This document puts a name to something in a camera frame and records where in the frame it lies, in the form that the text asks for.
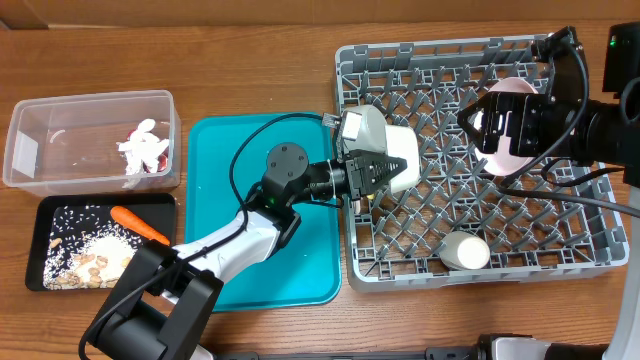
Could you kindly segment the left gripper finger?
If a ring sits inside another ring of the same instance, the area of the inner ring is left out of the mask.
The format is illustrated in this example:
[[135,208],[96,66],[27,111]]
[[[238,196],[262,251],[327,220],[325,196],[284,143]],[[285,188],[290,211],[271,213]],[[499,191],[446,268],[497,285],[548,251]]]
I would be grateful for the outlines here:
[[365,169],[372,173],[402,172],[407,168],[407,161],[403,158],[375,152],[361,152],[357,158]]
[[367,166],[367,194],[373,195],[381,188],[388,188],[391,193],[406,189],[403,164],[373,164]]

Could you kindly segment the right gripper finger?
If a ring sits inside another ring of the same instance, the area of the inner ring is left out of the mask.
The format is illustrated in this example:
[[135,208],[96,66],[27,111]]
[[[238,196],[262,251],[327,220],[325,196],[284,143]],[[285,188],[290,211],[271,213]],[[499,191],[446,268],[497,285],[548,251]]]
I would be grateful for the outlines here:
[[493,140],[481,117],[459,117],[457,123],[481,153],[493,152]]
[[488,113],[491,109],[491,102],[494,98],[494,92],[488,92],[479,98],[476,102],[469,104],[464,109],[461,109],[457,115],[458,123],[468,123],[469,118],[478,113],[482,112],[483,114]]

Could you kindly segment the white bowl with peanuts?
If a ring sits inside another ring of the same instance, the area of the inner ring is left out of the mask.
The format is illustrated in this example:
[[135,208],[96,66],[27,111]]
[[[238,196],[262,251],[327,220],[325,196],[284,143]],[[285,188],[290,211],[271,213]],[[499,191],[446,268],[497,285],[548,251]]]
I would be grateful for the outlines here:
[[387,125],[385,127],[387,154],[402,158],[407,168],[389,183],[390,191],[398,193],[417,185],[421,178],[421,163],[416,134],[409,127]]

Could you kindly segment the pink round plate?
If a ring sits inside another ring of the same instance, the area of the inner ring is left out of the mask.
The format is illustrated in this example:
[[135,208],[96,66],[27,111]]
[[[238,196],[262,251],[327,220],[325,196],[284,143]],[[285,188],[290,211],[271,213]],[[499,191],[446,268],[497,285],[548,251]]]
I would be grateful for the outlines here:
[[[509,77],[498,81],[489,89],[490,92],[511,92],[511,93],[533,93],[537,94],[537,90],[526,80]],[[522,169],[531,163],[533,157],[519,157],[509,153],[510,139],[506,135],[500,137],[498,143],[498,151],[493,154],[486,154],[474,149],[475,156],[478,161],[486,160],[484,170],[495,176],[508,176]]]

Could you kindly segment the grey bowl with food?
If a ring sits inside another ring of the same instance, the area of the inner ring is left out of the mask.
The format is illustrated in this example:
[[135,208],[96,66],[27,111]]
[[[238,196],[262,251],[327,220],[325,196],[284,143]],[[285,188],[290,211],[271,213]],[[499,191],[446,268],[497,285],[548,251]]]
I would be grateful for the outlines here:
[[345,110],[360,113],[363,119],[358,138],[355,141],[346,139],[338,140],[337,149],[340,158],[345,159],[346,155],[354,150],[386,154],[387,141],[385,127],[387,122],[381,111],[373,105],[360,105],[346,108]]

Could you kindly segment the white plastic cup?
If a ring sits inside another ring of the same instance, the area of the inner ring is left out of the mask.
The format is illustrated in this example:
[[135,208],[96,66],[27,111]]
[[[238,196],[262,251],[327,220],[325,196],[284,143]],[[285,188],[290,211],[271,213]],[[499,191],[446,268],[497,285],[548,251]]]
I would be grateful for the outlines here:
[[487,243],[463,231],[447,234],[443,238],[443,245],[439,257],[449,269],[479,270],[490,260],[490,249]]

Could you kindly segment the white napkin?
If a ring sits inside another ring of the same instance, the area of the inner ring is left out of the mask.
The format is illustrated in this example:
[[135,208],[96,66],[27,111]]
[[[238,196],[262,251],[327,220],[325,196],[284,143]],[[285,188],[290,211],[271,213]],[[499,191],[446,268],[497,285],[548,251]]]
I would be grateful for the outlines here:
[[126,161],[123,190],[150,189],[166,182],[164,172],[169,165],[169,130],[168,121],[146,118],[128,133],[123,142],[117,142],[117,151]]

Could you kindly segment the orange carrot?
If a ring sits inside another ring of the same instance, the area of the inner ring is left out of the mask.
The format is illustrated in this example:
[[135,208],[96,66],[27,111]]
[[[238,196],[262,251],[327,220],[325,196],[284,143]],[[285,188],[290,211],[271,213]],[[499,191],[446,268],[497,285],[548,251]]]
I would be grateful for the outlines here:
[[154,240],[167,246],[171,244],[170,240],[166,236],[123,206],[112,207],[110,215],[116,223],[149,240]]

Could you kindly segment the red snack wrapper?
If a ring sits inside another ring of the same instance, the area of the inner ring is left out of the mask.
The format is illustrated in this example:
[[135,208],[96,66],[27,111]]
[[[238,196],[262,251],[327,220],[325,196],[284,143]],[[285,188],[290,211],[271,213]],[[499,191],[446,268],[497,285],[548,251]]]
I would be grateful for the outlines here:
[[161,140],[149,132],[132,131],[121,149],[127,161],[126,174],[164,171],[168,162],[169,140]]

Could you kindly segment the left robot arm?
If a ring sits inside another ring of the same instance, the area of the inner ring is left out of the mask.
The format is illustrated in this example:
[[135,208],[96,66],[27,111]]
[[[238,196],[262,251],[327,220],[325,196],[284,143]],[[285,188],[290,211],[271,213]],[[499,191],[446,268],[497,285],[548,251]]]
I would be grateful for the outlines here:
[[112,359],[210,359],[200,339],[224,285],[284,248],[301,224],[297,203],[333,206],[383,185],[411,185],[419,169],[411,147],[354,150],[344,160],[310,163],[306,151],[282,143],[268,154],[260,182],[239,200],[235,218],[188,244],[143,246],[81,337]]

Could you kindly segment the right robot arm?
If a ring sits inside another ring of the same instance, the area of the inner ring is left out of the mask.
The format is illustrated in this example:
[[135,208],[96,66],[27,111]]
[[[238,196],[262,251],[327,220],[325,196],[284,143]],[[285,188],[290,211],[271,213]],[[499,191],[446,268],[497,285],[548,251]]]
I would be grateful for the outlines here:
[[[609,30],[603,89],[617,98],[608,104],[589,97],[589,76],[577,31],[568,26],[530,45],[534,61],[551,67],[545,93],[493,91],[462,109],[457,123],[483,154],[499,152],[528,159],[499,184],[508,196],[555,200],[599,207],[631,216],[639,225],[639,25]],[[555,165],[606,163],[606,168],[571,181],[572,186],[620,171],[631,188],[626,205],[554,192],[512,188],[522,174],[542,160]]]

